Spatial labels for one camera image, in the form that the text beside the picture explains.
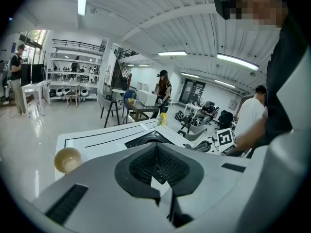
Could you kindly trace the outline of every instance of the white floor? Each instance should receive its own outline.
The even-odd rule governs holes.
[[[52,101],[51,106],[44,102],[45,116],[33,105],[29,108],[30,118],[16,115],[15,107],[0,109],[0,170],[14,192],[33,201],[55,181],[53,161],[58,135],[103,128],[105,118],[100,119],[100,106],[91,100],[81,102],[78,108],[75,105],[67,108],[66,102],[60,100]],[[175,105],[167,113],[167,126],[176,132],[181,128],[174,119],[178,110],[184,108]],[[122,123],[122,110],[119,117]],[[109,117],[108,124],[108,127],[117,125],[116,115]],[[215,127],[212,123],[198,141],[215,133]]]

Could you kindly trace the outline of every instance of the staircase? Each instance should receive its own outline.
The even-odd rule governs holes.
[[[112,78],[111,86],[113,87],[121,87],[122,78],[127,78],[127,80],[129,80],[129,73],[124,63],[121,63],[120,66],[119,62],[116,61]]]

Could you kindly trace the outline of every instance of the yellow bottle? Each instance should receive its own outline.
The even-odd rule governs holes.
[[[162,112],[160,114],[159,120],[157,121],[157,126],[159,126],[159,125],[163,126],[165,123],[165,120],[166,120],[166,113]]]

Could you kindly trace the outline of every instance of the white box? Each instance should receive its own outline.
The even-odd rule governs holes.
[[[218,138],[220,154],[227,155],[237,147],[237,140],[230,128],[218,130],[216,134]]]
[[[137,100],[145,106],[154,106],[156,103],[156,95],[147,91],[138,90]]]

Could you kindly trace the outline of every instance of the man with backpack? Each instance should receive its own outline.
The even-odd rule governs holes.
[[[9,64],[10,80],[15,96],[15,104],[17,108],[17,113],[19,115],[26,115],[26,108],[23,99],[23,92],[21,89],[20,78],[21,78],[21,64],[22,64],[22,54],[24,52],[25,45],[21,44],[17,48],[16,54],[11,58]]]

